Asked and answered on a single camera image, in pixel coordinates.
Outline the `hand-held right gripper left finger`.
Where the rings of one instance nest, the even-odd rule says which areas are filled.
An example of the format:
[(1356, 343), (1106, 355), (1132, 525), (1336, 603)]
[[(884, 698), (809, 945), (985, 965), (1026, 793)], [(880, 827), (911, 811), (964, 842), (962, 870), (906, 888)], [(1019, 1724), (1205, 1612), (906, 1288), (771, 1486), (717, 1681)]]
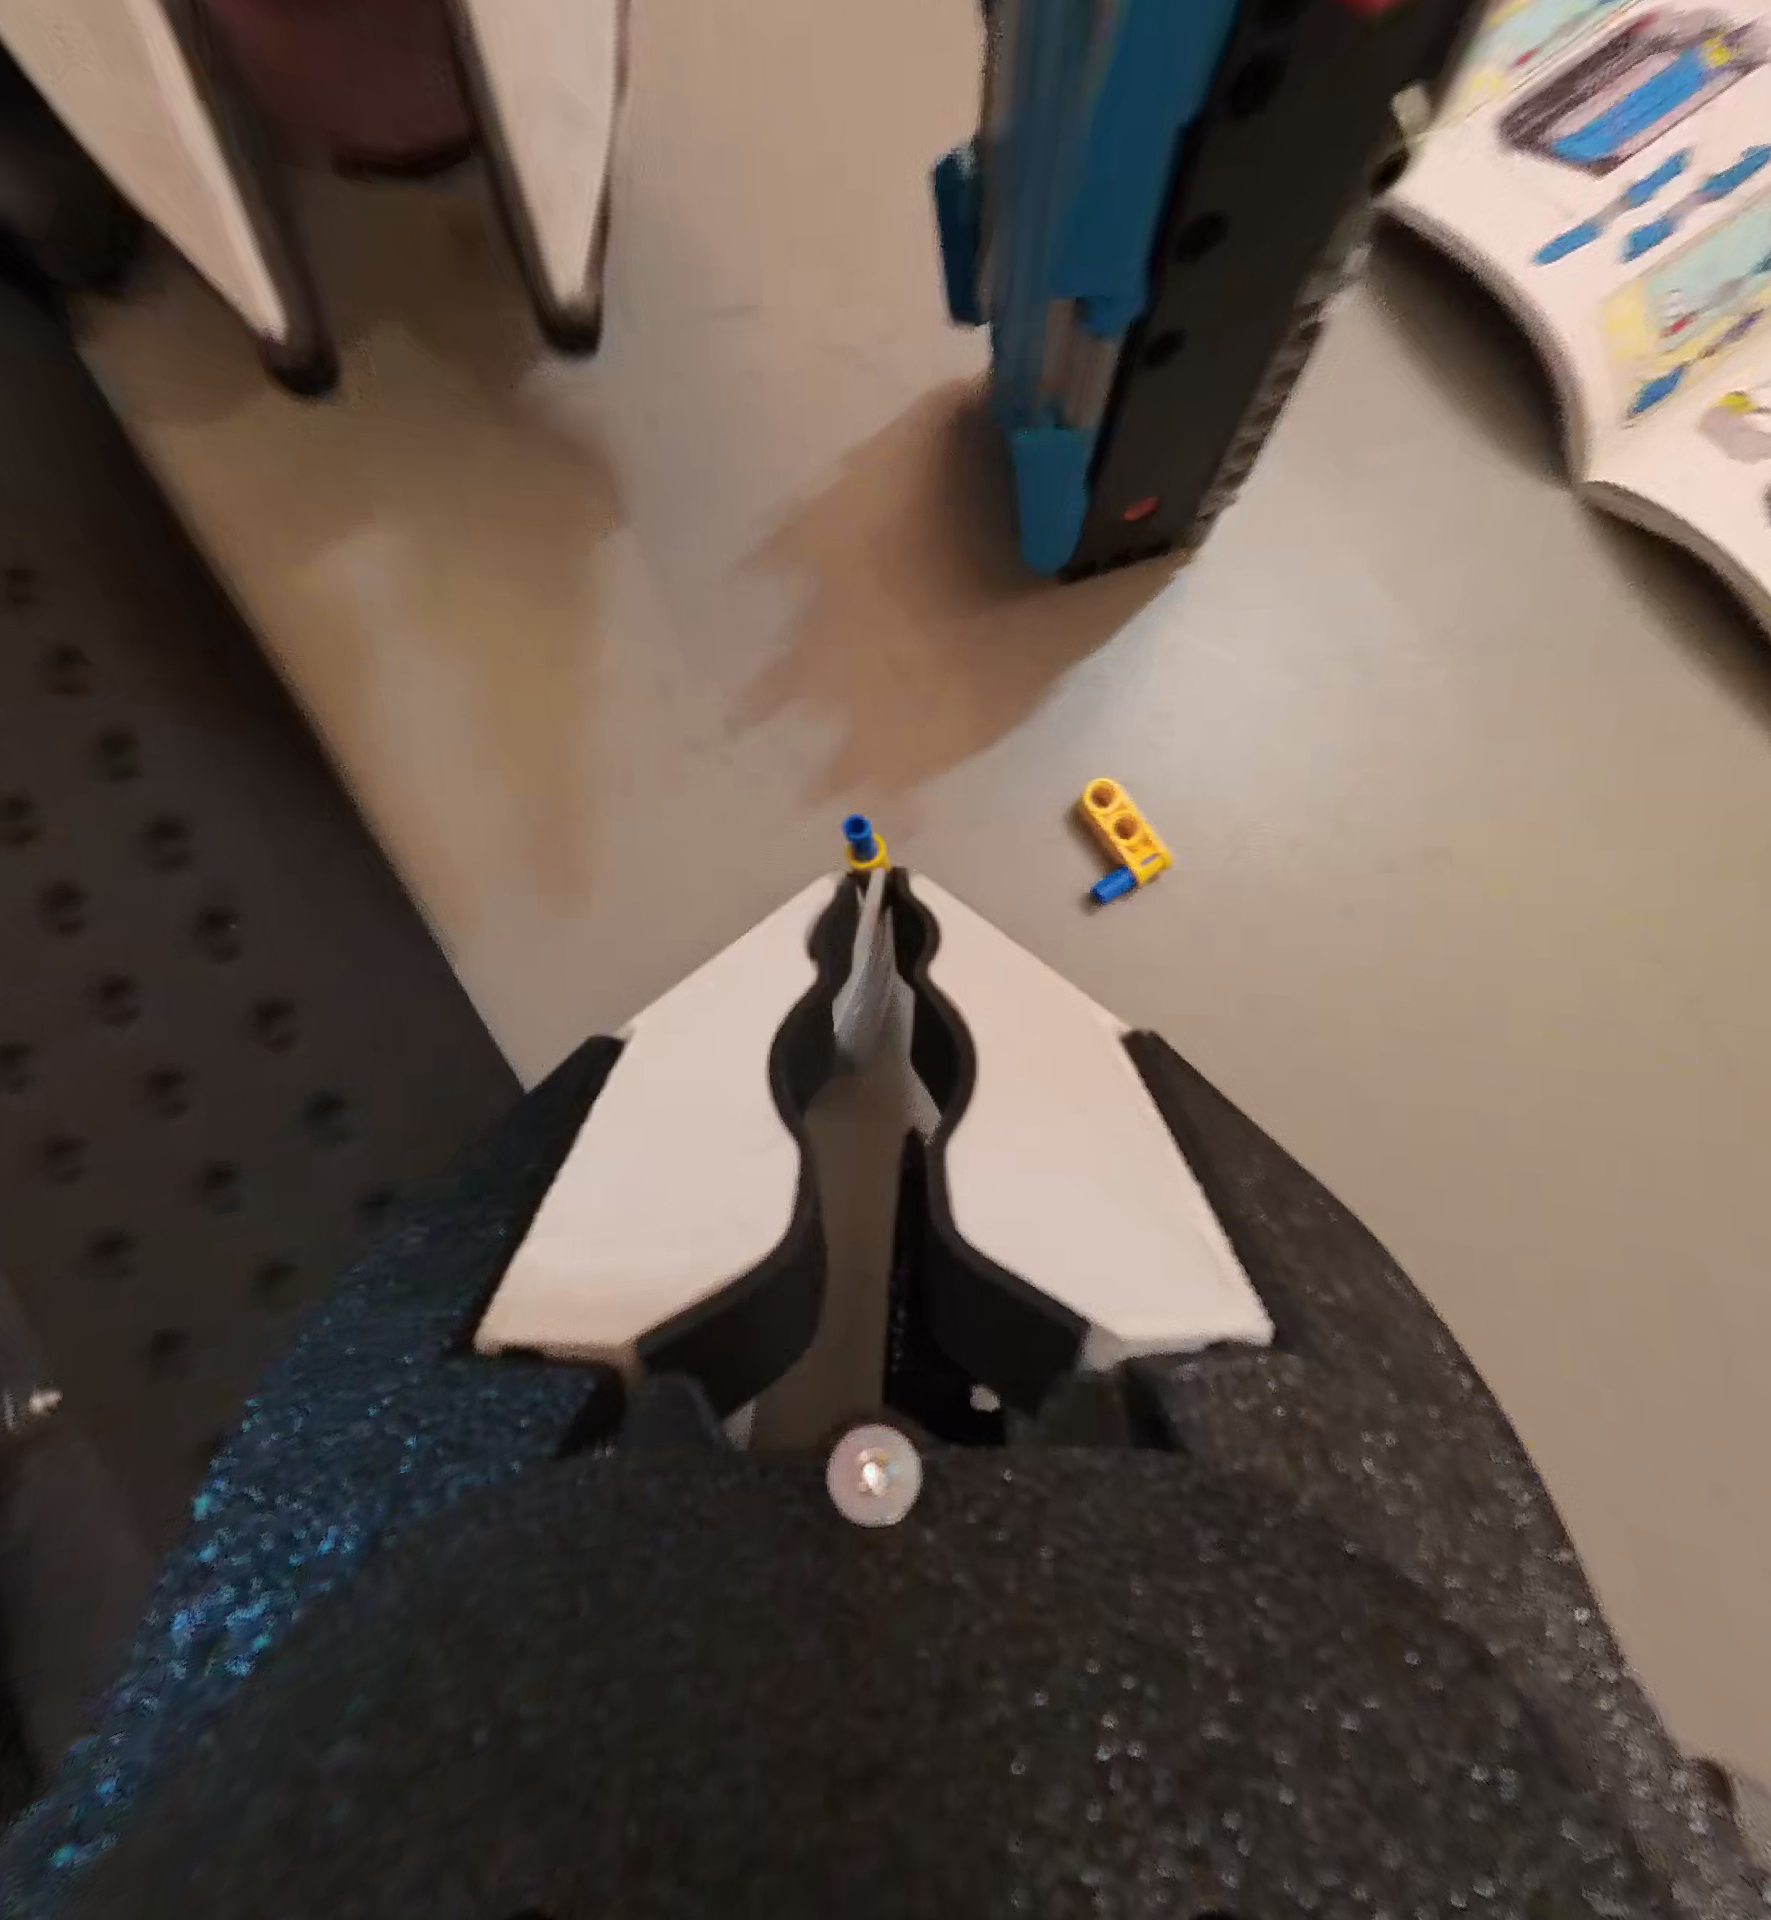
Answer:
[(481, 1356), (675, 1375), (741, 1416), (809, 1351), (824, 1210), (804, 1113), (868, 881), (818, 877), (596, 1047), (603, 1076), (474, 1332)]

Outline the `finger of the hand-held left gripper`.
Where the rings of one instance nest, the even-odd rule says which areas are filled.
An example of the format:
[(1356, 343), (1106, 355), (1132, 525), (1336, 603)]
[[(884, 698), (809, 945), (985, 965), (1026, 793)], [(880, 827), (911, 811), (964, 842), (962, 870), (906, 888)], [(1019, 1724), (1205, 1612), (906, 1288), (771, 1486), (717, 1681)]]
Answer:
[(249, 329), (287, 391), (342, 380), (271, 130), (207, 4), (0, 1), (0, 45), (90, 161)]
[(447, 1), (466, 105), (544, 340), (604, 334), (627, 1)]

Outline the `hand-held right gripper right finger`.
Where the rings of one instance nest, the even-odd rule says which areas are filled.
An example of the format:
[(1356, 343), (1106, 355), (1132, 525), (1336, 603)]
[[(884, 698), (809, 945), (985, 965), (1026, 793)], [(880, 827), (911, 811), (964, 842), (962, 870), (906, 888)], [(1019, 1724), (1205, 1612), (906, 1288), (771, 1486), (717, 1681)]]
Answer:
[(1153, 1041), (898, 870), (920, 1313), (969, 1377), (1266, 1351), (1276, 1321), (1139, 1052)]

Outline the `grey curved panel piece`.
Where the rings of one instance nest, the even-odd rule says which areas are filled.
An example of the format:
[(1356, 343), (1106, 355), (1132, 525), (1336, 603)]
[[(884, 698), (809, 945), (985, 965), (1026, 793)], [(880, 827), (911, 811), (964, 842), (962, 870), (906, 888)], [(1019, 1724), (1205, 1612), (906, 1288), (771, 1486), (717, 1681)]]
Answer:
[(859, 918), (852, 968), (830, 1002), (832, 1073), (882, 1074), (903, 1119), (929, 1141), (938, 1128), (938, 1105), (914, 1065), (919, 1002), (898, 967), (893, 870), (878, 867), (853, 877)]

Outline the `yellow small connector piece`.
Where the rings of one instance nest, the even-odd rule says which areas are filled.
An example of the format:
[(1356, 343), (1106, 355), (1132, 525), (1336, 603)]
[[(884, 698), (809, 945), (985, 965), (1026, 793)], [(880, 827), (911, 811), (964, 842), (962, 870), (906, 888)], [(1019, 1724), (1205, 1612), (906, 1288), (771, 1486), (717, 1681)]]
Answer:
[(1139, 874), (1140, 891), (1171, 869), (1170, 847), (1120, 781), (1094, 777), (1079, 795), (1078, 814), (1102, 855), (1100, 877), (1128, 865)]

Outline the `grey desk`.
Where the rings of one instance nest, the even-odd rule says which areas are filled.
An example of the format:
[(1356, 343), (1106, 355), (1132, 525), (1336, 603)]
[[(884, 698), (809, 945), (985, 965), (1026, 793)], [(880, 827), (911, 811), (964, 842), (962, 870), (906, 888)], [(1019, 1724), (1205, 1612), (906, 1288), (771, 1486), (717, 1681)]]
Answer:
[[(1014, 562), (924, 172), (976, 4), (634, 4), (596, 359), (476, 177), (303, 173), (344, 386), (89, 356), (527, 1084), (869, 811), (1428, 1291), (1676, 1736), (1771, 1789), (1771, 647), (1377, 245), (1205, 546)], [(1174, 865), (1091, 904), (1113, 777)]]

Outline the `blue and black brick model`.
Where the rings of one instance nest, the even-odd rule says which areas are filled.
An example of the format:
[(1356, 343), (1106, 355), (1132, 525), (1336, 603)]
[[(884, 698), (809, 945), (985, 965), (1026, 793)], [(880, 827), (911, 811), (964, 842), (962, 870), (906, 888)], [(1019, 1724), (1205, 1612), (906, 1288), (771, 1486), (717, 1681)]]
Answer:
[(933, 168), (988, 329), (1016, 546), (1075, 582), (1203, 540), (1273, 430), (1474, 33), (1465, 1), (980, 6)]

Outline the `building instruction booklet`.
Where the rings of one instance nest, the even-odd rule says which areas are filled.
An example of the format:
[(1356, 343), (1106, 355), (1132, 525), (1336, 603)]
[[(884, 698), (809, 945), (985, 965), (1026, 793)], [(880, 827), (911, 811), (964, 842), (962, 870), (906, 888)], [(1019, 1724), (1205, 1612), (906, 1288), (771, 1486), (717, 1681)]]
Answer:
[(1385, 209), (1520, 324), (1573, 489), (1771, 640), (1771, 1), (1487, 4)]

